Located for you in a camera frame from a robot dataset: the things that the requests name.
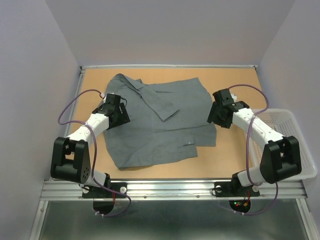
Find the grey long sleeve shirt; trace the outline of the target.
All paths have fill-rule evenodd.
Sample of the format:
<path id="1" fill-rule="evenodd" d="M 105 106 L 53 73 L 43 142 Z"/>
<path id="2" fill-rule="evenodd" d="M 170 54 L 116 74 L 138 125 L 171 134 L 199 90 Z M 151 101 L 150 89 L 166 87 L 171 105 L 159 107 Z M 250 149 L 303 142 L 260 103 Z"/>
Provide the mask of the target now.
<path id="1" fill-rule="evenodd" d="M 129 122 L 104 132 L 119 169 L 179 162 L 216 145 L 217 130 L 207 121 L 212 98 L 198 78 L 146 84 L 119 73 L 106 92 L 127 100 Z"/>

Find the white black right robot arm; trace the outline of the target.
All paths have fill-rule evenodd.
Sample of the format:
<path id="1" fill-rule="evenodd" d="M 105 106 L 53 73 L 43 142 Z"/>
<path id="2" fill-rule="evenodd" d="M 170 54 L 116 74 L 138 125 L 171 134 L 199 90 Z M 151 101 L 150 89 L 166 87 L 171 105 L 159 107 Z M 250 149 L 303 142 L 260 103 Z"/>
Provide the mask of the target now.
<path id="1" fill-rule="evenodd" d="M 298 139 L 273 130 L 243 101 L 229 104 L 215 101 L 207 122 L 227 129 L 236 125 L 246 133 L 247 145 L 253 140 L 262 150 L 259 166 L 232 175 L 230 189 L 233 194 L 242 195 L 255 184 L 274 184 L 302 172 Z"/>

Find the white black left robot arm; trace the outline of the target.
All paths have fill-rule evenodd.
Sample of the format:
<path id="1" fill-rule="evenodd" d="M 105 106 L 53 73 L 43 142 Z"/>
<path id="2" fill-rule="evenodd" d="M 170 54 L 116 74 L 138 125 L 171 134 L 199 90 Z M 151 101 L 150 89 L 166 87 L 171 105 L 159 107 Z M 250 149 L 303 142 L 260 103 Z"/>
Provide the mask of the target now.
<path id="1" fill-rule="evenodd" d="M 103 103 L 97 107 L 86 122 L 66 137 L 58 137 L 53 143 L 50 175 L 54 179 L 94 187 L 95 193 L 106 197 L 118 193 L 111 189 L 110 175 L 94 170 L 89 148 L 94 146 L 93 160 L 97 160 L 97 139 L 106 130 L 130 122 L 126 105 Z"/>

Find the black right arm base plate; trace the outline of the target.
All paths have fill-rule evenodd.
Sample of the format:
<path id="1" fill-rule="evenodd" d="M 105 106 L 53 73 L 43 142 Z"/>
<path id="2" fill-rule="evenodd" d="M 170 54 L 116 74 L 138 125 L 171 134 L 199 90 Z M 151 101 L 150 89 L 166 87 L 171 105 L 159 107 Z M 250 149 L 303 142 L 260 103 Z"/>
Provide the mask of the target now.
<path id="1" fill-rule="evenodd" d="M 218 181 L 214 183 L 211 194 L 218 198 L 244 198 L 259 197 L 260 192 L 254 191 L 251 186 L 234 186 L 231 181 Z"/>

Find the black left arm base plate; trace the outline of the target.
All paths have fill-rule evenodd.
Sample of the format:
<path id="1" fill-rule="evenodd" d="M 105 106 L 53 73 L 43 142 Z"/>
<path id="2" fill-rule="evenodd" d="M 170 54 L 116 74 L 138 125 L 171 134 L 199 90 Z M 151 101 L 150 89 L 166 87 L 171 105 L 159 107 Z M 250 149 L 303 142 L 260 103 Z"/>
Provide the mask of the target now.
<path id="1" fill-rule="evenodd" d="M 110 184 L 110 189 L 113 191 L 120 192 L 121 187 L 127 188 L 127 183 L 111 182 Z M 82 189 L 83 199 L 111 199 L 114 196 L 112 192 L 107 191 L 101 187 L 85 185 L 84 188 L 87 190 L 87 192 Z"/>

